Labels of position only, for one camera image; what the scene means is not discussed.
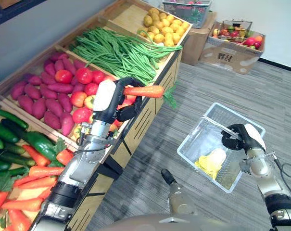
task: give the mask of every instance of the carrot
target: carrot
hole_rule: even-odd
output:
[[[63,167],[45,167],[45,166],[33,166],[30,168],[29,176],[31,177],[47,177],[47,176],[59,176],[63,172]]]
[[[27,231],[31,226],[29,218],[21,210],[9,209],[9,217],[14,231]]]
[[[22,209],[26,211],[38,211],[40,209],[42,198],[33,198],[20,201],[8,201],[2,205],[3,209]]]
[[[38,151],[36,151],[33,147],[29,145],[22,145],[22,147],[29,153],[29,155],[35,160],[38,166],[47,166],[51,163],[49,159],[44,157]]]
[[[124,89],[124,95],[145,96],[149,98],[161,98],[163,94],[164,94],[164,88],[160,85]]]
[[[68,149],[65,149],[57,154],[57,160],[64,165],[67,165],[73,157],[73,152]]]
[[[56,177],[44,177],[33,180],[19,186],[20,189],[37,189],[42,187],[50,187],[57,181]]]

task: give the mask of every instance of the green leaf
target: green leaf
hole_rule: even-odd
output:
[[[65,145],[65,141],[61,137],[59,137],[57,143],[54,146],[55,153],[58,154],[61,151],[64,151],[66,148],[67,146]]]

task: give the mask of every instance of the green cucumber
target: green cucumber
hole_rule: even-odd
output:
[[[0,123],[0,138],[9,143],[17,143],[20,138]]]

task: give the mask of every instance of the cardboard box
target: cardboard box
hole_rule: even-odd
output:
[[[213,29],[219,28],[219,25],[220,23],[215,23]],[[257,32],[254,32],[252,37],[257,35],[263,37],[262,45],[258,50],[209,36],[200,61],[245,75],[264,52],[266,37]]]
[[[216,12],[209,12],[204,26],[201,29],[192,28],[189,38],[183,47],[182,62],[189,65],[196,65],[203,51],[206,39],[212,30],[217,18]]]

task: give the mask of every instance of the plastic basket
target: plastic basket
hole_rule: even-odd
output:
[[[212,1],[168,0],[163,1],[163,4],[165,11],[190,22],[193,28],[201,28]]]
[[[239,163],[246,158],[246,154],[244,150],[234,151],[223,146],[221,131],[229,132],[227,127],[232,124],[247,123],[252,124],[261,137],[265,135],[266,131],[260,125],[219,103],[214,103],[204,114],[204,117],[200,118],[197,126],[181,143],[177,153],[223,191],[231,193],[242,175]],[[223,149],[227,157],[217,178],[213,180],[205,172],[196,167],[194,163],[201,155],[208,155],[216,148]]]

